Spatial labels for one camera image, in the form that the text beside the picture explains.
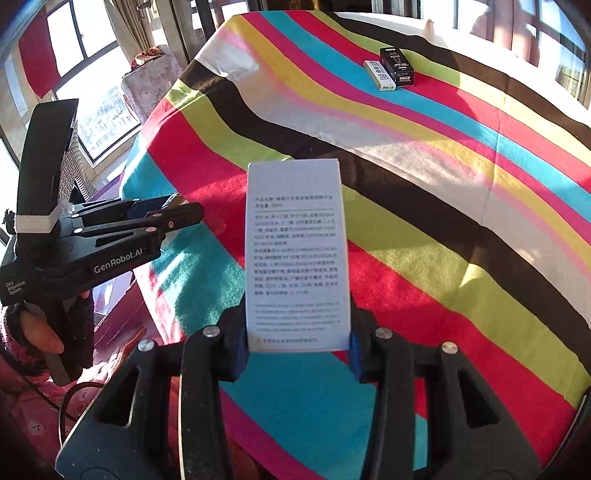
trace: white strap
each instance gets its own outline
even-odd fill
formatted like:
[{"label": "white strap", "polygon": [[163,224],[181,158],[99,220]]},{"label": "white strap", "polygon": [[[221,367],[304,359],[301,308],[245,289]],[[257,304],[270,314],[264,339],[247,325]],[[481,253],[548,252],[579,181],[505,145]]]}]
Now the white strap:
[{"label": "white strap", "polygon": [[14,229],[17,233],[51,233],[63,210],[61,202],[49,215],[15,215]]}]

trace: black stripe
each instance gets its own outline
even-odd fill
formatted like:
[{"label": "black stripe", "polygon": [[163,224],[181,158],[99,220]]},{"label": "black stripe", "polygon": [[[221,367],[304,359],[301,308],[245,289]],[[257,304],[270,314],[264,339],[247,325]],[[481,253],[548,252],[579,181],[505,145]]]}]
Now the black stripe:
[{"label": "black stripe", "polygon": [[366,22],[342,18],[334,13],[325,12],[324,14],[352,33],[372,38],[387,45],[415,51],[435,63],[440,63],[453,70],[465,73],[497,88],[501,92],[505,92],[546,120],[564,128],[591,150],[591,129],[587,125],[565,115],[550,103],[550,101],[507,74],[483,65],[460,53],[433,45],[418,35],[405,35]]},{"label": "black stripe", "polygon": [[235,133],[293,158],[338,158],[344,185],[478,265],[537,316],[591,372],[591,330],[585,319],[532,265],[491,230],[396,174],[317,138],[267,122],[236,86],[193,61],[181,80],[207,95]]}]

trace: bed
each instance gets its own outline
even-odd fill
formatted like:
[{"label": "bed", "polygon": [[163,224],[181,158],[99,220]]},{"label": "bed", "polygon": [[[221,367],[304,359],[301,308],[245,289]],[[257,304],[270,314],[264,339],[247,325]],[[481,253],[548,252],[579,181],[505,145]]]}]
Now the bed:
[{"label": "bed", "polygon": [[[377,91],[362,65],[384,46],[403,50],[413,87]],[[458,344],[546,464],[591,385],[591,135],[536,74],[423,20],[232,17],[148,118],[122,181],[125,198],[178,191],[206,212],[135,271],[160,335],[239,303],[248,164],[336,157],[357,305],[412,342]],[[278,479],[359,478],[375,387],[340,353],[253,354],[222,391],[228,435]]]}]

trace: black box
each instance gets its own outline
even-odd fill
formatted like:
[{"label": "black box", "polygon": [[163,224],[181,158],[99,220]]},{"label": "black box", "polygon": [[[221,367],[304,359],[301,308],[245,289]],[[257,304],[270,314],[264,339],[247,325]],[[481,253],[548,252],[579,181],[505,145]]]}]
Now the black box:
[{"label": "black box", "polygon": [[397,87],[414,85],[414,69],[399,48],[387,47],[379,49],[379,60],[386,72],[392,77]]}]

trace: blue stripe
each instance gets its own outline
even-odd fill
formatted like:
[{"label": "blue stripe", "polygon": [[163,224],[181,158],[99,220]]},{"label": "blue stripe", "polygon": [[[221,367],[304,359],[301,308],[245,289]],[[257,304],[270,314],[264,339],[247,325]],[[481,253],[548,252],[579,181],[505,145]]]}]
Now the blue stripe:
[{"label": "blue stripe", "polygon": [[587,221],[591,221],[591,194],[529,150],[463,113],[404,88],[394,92],[378,91],[363,66],[351,61],[310,34],[285,12],[264,12],[264,17],[300,50],[338,78],[373,97],[414,110],[449,125],[496,150],[563,199]]},{"label": "blue stripe", "polygon": [[[125,198],[174,189],[143,144],[136,141],[123,179]],[[191,335],[238,304],[244,271],[205,224],[179,231],[152,262],[183,330]],[[235,384],[222,388],[291,456],[327,480],[361,474],[375,387],[358,384],[331,353],[251,355]],[[427,422],[415,416],[416,469],[427,464]]]}]

